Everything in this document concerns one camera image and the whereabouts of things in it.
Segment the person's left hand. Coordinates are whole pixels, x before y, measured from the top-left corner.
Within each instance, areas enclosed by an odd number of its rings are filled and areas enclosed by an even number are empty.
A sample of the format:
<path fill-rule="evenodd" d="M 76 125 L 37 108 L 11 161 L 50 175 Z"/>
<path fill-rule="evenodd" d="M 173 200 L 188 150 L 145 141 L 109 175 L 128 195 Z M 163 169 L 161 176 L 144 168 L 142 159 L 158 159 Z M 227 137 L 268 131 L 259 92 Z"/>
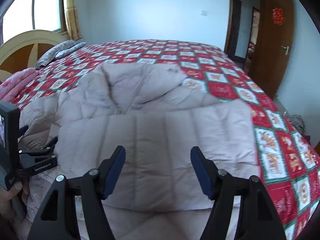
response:
<path fill-rule="evenodd" d="M 5 220 L 13 220 L 16 217 L 16 212 L 12 207 L 11 200 L 16 197 L 19 193 L 22 193 L 22 201 L 24 204 L 27 203 L 29 196 L 29 184 L 28 181 L 24 182 L 17 181 L 9 191 L 5 190 L 1 186 L 0 190 L 0 204 L 1 204 L 1 215 Z"/>

